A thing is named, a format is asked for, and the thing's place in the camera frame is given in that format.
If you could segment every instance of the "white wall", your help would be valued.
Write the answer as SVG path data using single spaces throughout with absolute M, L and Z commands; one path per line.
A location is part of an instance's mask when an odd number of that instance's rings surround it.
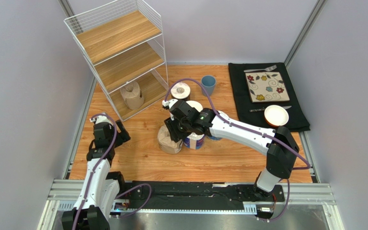
M 0 0 L 0 229 L 34 230 L 92 74 L 56 0 Z
M 75 13 L 110 0 L 69 0 Z M 316 0 L 146 0 L 168 62 L 283 62 Z
M 289 74 L 345 228 L 368 229 L 368 1 L 328 0 Z

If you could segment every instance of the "black cloth napkin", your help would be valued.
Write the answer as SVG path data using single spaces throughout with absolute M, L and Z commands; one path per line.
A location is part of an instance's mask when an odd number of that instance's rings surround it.
M 267 67 L 277 65 L 277 68 L 273 70 L 273 72 L 279 72 L 282 76 L 283 82 L 285 83 L 285 87 L 287 93 L 289 95 L 290 101 L 288 102 L 270 102 L 270 103 L 252 103 L 251 98 L 249 96 L 249 88 L 245 79 L 245 73 L 243 72 L 246 69 L 265 69 Z M 286 70 L 286 66 L 284 63 L 259 63 L 259 64 L 228 64 L 230 71 L 230 79 L 232 85 L 232 92 L 234 94 L 234 100 L 236 105 L 236 111 L 238 113 L 238 118 L 240 121 L 264 128 L 272 128 L 266 121 L 264 117 L 264 112 L 252 112 L 250 113 L 250 109 L 260 109 L 264 107 L 268 107 L 270 105 L 276 104 L 279 106 L 289 106 L 292 107 L 287 109 L 289 113 L 289 121 L 286 125 L 292 132 L 301 132 L 310 130 L 310 124 L 304 116 L 302 109 L 300 108 L 298 99 L 296 97 L 295 90 L 293 89 L 292 82 L 290 81 L 290 77 L 288 75 L 288 71 Z

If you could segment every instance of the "knife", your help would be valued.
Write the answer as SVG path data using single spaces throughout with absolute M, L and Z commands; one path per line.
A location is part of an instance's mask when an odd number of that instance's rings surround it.
M 292 107 L 291 105 L 290 106 L 282 106 L 282 108 L 284 109 L 289 109 L 290 107 Z M 262 108 L 262 109 L 250 109 L 249 112 L 259 112 L 259 111 L 264 111 L 266 108 Z

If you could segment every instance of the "blue cup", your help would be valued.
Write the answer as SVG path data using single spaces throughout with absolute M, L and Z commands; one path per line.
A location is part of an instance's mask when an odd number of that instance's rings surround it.
M 217 84 L 217 80 L 211 75 L 206 75 L 202 77 L 201 84 L 206 89 L 208 96 L 211 96 Z

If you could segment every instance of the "wooden tabletop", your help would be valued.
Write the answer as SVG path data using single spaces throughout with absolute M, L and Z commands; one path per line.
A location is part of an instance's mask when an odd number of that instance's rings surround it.
M 238 120 L 232 94 L 228 66 L 169 66 L 169 84 L 182 78 L 201 80 L 205 75 L 213 75 L 217 85 L 211 99 L 217 110 Z M 191 87 L 191 100 L 210 107 L 208 100 L 201 94 L 201 89 L 193 82 L 186 82 Z M 162 109 L 158 102 L 135 115 L 123 124 L 131 140 L 115 149 L 111 171 L 121 171 L 125 180 L 140 181 L 192 181 L 192 182 L 254 182 L 259 172 L 266 166 L 266 157 L 244 145 L 227 139 L 212 141 L 206 138 L 199 150 L 183 146 L 176 155 L 160 150 L 157 133 L 169 117 L 169 112 Z M 108 103 L 99 86 L 96 86 L 92 103 L 88 111 L 77 154 L 72 166 L 70 179 L 84 179 L 87 169 L 86 154 L 93 139 L 93 125 L 89 118 L 97 113 L 106 112 L 115 120 L 117 115 Z M 300 154 L 303 154 L 298 133 L 293 133 Z M 304 166 L 299 159 L 295 166 Z M 308 170 L 292 172 L 290 182 L 311 183 Z

